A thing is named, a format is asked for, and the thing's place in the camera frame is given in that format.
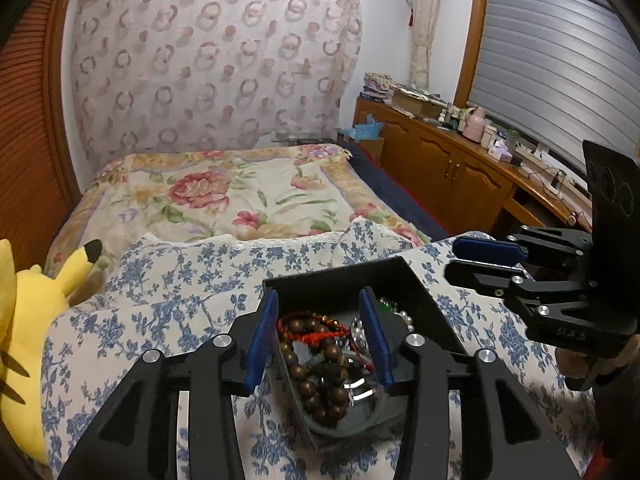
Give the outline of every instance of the pikachu plush toy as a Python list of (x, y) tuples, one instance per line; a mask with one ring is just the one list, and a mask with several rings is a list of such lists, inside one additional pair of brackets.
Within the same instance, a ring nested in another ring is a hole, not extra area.
[(40, 417), (47, 330), (101, 253), (101, 241), (92, 240), (71, 254), (52, 280), (40, 266), (15, 272), (11, 244), (0, 240), (0, 416), (22, 452), (40, 463), (47, 463)]

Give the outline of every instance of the wooden desk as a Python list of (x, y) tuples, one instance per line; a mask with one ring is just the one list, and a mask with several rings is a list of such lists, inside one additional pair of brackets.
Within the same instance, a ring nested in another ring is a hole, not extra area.
[[(490, 157), (460, 134), (410, 119), (392, 108), (358, 99), (354, 124), (367, 114), (386, 123), (381, 167), (452, 233), (509, 232), (516, 223), (569, 227), (572, 211), (537, 179)], [(578, 228), (591, 231), (583, 216)]]

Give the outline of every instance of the window blind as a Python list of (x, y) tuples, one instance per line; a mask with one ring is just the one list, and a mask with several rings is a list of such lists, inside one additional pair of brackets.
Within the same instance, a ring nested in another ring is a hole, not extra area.
[(583, 139), (633, 155), (640, 53), (606, 0), (487, 0), (469, 104), (582, 168)]

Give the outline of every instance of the pikachu ear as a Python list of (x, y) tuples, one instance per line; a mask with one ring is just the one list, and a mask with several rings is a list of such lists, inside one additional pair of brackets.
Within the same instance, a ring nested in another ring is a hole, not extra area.
[(91, 240), (69, 256), (55, 279), (66, 298), (84, 282), (101, 254), (102, 242)]
[(0, 240), (0, 343), (6, 336), (15, 307), (14, 254), (9, 240)]

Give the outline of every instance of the blue gripper pad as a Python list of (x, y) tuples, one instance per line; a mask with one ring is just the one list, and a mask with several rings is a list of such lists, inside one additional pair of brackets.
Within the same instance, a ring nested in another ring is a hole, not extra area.
[(516, 243), (466, 236), (457, 238), (453, 242), (451, 250), (461, 260), (505, 267), (514, 267), (519, 263), (526, 262), (529, 257), (529, 251)]
[(391, 352), (386, 344), (376, 308), (365, 289), (360, 291), (360, 319), (367, 336), (371, 359), (376, 367), (378, 382), (385, 390), (388, 390), (394, 384)]
[(276, 330), (276, 320), (278, 319), (278, 293), (271, 290), (268, 296), (262, 300), (258, 311), (261, 307), (262, 313), (246, 353), (246, 372), (243, 384), (245, 391), (249, 393), (253, 393), (255, 387), (262, 381), (267, 355), (271, 352), (273, 333)]

